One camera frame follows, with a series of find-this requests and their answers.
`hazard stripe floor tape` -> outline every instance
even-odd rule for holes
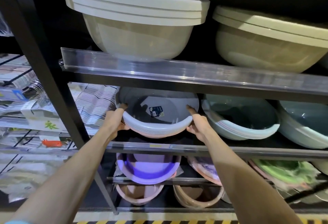
[[[328,220],[302,219],[303,224],[328,224]],[[74,224],[238,224],[237,220],[187,220],[187,221],[161,221],[161,220],[118,220],[118,221],[79,221]]]

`hand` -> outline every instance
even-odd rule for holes
[[[107,139],[108,141],[115,139],[117,137],[118,131],[130,129],[128,125],[125,125],[122,119],[123,113],[127,109],[127,107],[128,106],[126,104],[121,104],[120,107],[117,108],[115,111],[107,111],[101,129],[107,133],[110,133]]]
[[[210,126],[205,116],[198,114],[196,110],[189,105],[187,105],[187,109],[193,117],[193,123],[187,127],[187,131],[195,134],[200,141],[205,143],[207,141],[206,134],[214,131],[213,128]]]

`beige floor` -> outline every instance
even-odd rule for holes
[[[13,212],[0,212],[0,223],[5,223]],[[300,214],[301,219],[322,220],[328,219],[328,214]],[[231,213],[120,213],[112,212],[78,212],[74,222],[101,221],[101,220],[236,220],[236,215]]]

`person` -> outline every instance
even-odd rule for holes
[[[129,129],[122,122],[126,107],[108,111],[96,135],[26,200],[8,224],[72,223],[107,144],[118,131]],[[187,131],[207,146],[239,223],[301,224],[278,192],[224,143],[206,117],[187,109],[193,117]]]

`green plastic item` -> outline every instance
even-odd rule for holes
[[[253,159],[265,173],[289,184],[311,184],[316,181],[319,171],[305,161],[281,161]]]

